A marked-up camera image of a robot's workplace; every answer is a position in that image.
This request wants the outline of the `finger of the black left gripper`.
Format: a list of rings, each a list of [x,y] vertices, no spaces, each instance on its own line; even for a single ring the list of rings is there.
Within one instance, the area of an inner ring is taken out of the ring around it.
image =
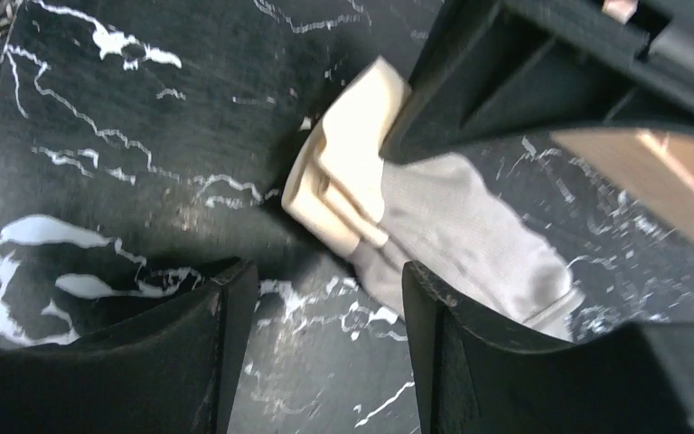
[[[584,1],[448,1],[381,150],[395,163],[463,143],[602,123],[622,76],[591,51],[602,15]]]

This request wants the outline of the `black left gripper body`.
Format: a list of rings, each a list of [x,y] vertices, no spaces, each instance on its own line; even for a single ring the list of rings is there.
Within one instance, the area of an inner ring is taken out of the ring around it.
[[[507,79],[508,133],[694,135],[694,3],[511,1],[534,43]]]

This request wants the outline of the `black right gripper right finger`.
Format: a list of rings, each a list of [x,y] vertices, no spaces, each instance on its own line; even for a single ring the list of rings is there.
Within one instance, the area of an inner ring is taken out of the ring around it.
[[[424,433],[694,433],[694,323],[628,322],[571,344],[417,261],[402,290]]]

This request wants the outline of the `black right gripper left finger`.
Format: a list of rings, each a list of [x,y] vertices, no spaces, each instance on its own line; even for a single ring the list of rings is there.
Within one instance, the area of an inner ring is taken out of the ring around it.
[[[0,433],[224,433],[258,300],[247,259],[67,345],[0,348]]]

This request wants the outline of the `grey beige underwear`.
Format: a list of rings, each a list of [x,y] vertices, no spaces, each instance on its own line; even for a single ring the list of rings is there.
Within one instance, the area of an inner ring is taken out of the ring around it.
[[[399,316],[402,270],[417,260],[464,296],[570,340],[568,317],[584,299],[570,267],[489,191],[468,158],[448,153],[397,165],[380,156],[410,92],[385,59],[365,68],[306,139],[283,209]]]

